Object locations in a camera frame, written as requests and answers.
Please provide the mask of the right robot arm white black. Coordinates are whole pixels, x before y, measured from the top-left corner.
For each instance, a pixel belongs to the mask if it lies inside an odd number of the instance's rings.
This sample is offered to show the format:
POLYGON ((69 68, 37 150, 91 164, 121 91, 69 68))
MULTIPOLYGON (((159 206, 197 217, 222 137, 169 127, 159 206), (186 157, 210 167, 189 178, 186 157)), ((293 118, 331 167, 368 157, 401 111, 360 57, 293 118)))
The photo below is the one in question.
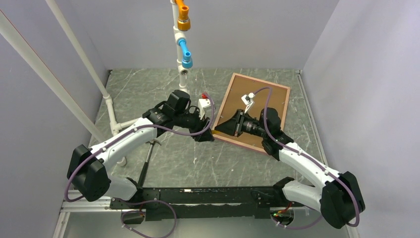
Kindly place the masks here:
POLYGON ((286 163, 303 175, 311 185, 286 177, 274 185, 273 200, 279 206, 298 202, 321 213, 334 228, 340 229, 355 220, 365 210, 360 187, 351 172, 341 173, 308 155, 280 127, 281 119, 274 108, 263 109, 260 118, 253 118, 238 109, 234 116, 216 125, 215 131, 239 137, 243 133, 262 139, 264 151, 286 163))

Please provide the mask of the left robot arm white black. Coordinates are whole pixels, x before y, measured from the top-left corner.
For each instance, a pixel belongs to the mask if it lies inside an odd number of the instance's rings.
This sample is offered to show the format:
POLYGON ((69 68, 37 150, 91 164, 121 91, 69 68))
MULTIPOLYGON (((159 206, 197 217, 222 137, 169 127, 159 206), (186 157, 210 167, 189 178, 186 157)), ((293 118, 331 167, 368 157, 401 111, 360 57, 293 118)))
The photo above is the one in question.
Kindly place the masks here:
POLYGON ((190 136, 196 142, 213 141, 210 127, 214 117, 206 117, 208 108, 215 110, 208 94, 194 106, 188 93, 174 90, 167 100, 145 111, 131 126, 112 138, 90 148, 76 147, 67 172, 64 199, 76 201, 68 196, 70 187, 74 186, 89 202, 108 196, 123 200, 129 208, 138 207, 143 199, 141 186, 131 178, 112 176, 110 170, 124 156, 165 132, 190 136))

